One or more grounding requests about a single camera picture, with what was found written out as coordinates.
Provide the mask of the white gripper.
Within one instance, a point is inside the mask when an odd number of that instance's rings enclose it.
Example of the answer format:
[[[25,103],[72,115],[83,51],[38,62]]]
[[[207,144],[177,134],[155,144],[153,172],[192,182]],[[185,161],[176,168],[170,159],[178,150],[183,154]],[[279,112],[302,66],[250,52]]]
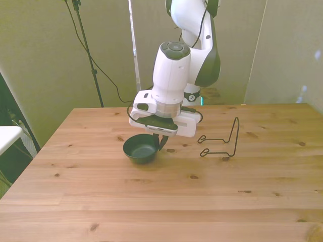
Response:
[[[163,118],[155,114],[133,109],[130,113],[129,124],[153,133],[153,141],[157,151],[161,151],[169,137],[194,137],[197,127],[197,113],[181,111],[174,118]]]

